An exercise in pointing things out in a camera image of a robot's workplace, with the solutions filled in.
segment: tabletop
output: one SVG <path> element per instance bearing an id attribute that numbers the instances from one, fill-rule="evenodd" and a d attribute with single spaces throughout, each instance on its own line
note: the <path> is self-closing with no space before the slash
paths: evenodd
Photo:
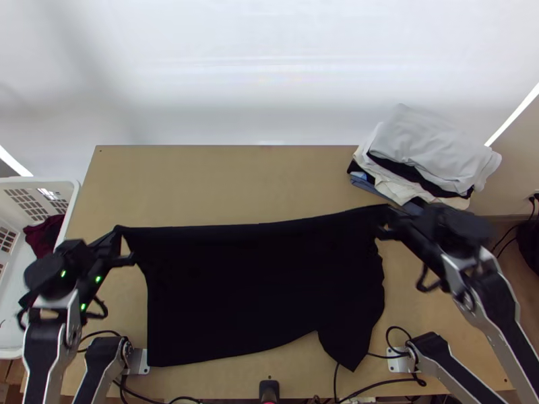
<path id="1" fill-rule="evenodd" d="M 354 149 L 98 146 L 67 237 L 91 242 L 116 224 L 157 227 L 274 222 L 383 203 L 381 198 L 350 184 L 346 169 Z M 385 331 L 391 325 L 405 328 L 412 336 L 434 331 L 490 387 L 511 389 L 485 336 L 464 320 L 451 297 L 440 291 L 422 294 L 415 289 L 420 261 L 399 242 L 377 244 L 385 272 L 385 311 L 373 329 L 370 351 L 385 353 Z M 140 270 L 113 269 L 98 295 L 106 302 L 109 316 L 103 321 L 90 321 L 83 334 L 114 329 L 127 335 L 135 347 L 145 347 L 146 283 Z M 331 298 L 330 291 L 326 298 Z M 181 343 L 181 333 L 177 342 Z M 403 343 L 404 336 L 396 333 L 393 342 Z M 316 333 L 311 333 L 260 353 L 152 368 L 147 376 L 130 376 L 128 386 L 149 397 L 167 400 L 179 395 L 253 399 L 258 398 L 259 381 L 271 376 L 279 381 L 283 398 L 314 394 L 332 397 L 334 370 L 335 362 L 322 349 Z M 84 357 L 78 355 L 67 370 L 62 393 L 74 395 L 83 374 Z M 338 395 L 344 397 L 368 384 L 398 377 L 409 376 L 391 373 L 385 360 L 366 357 L 355 372 L 340 368 Z M 413 382 L 388 384 L 368 395 L 446 393 L 437 380 L 425 380 L 426 387 Z M 115 386 L 110 394 L 117 395 Z"/>

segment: maroon garment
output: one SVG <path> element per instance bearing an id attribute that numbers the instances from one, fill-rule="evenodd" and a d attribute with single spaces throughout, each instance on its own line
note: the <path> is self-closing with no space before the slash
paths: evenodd
<path id="1" fill-rule="evenodd" d="M 37 226 L 26 226 L 22 231 L 26 234 L 26 242 L 32 247 L 38 258 L 43 258 L 55 249 L 56 239 L 60 234 L 65 215 L 54 215 Z"/>

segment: white plastic basket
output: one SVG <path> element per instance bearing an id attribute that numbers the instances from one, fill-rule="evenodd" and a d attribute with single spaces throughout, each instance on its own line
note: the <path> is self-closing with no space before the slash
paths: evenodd
<path id="1" fill-rule="evenodd" d="M 24 270 L 36 259 L 22 230 L 64 213 L 56 241 L 61 244 L 79 189 L 76 180 L 0 178 L 0 359 L 22 356 L 23 331 L 15 315 L 19 299 L 28 291 Z"/>

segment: white backdrop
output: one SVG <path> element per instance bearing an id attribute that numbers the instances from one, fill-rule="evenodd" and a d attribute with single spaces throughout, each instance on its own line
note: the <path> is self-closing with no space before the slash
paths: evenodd
<path id="1" fill-rule="evenodd" d="M 0 0 L 0 144 L 357 144 L 398 102 L 487 140 L 539 82 L 533 0 Z"/>

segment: metal bracket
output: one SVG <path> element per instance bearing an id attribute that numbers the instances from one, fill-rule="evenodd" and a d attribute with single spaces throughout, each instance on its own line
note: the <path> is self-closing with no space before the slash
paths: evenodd
<path id="1" fill-rule="evenodd" d="M 405 352 L 410 352 L 408 347 L 395 347 L 396 350 Z M 394 356 L 397 353 L 391 348 L 386 349 L 386 356 Z M 402 356 L 400 358 L 388 359 L 387 367 L 391 373 L 421 373 L 420 370 L 416 369 L 416 358 L 414 356 Z"/>
<path id="2" fill-rule="evenodd" d="M 127 358 L 127 368 L 122 374 L 148 374 L 150 367 L 148 366 L 148 350 L 135 348 L 131 355 Z"/>

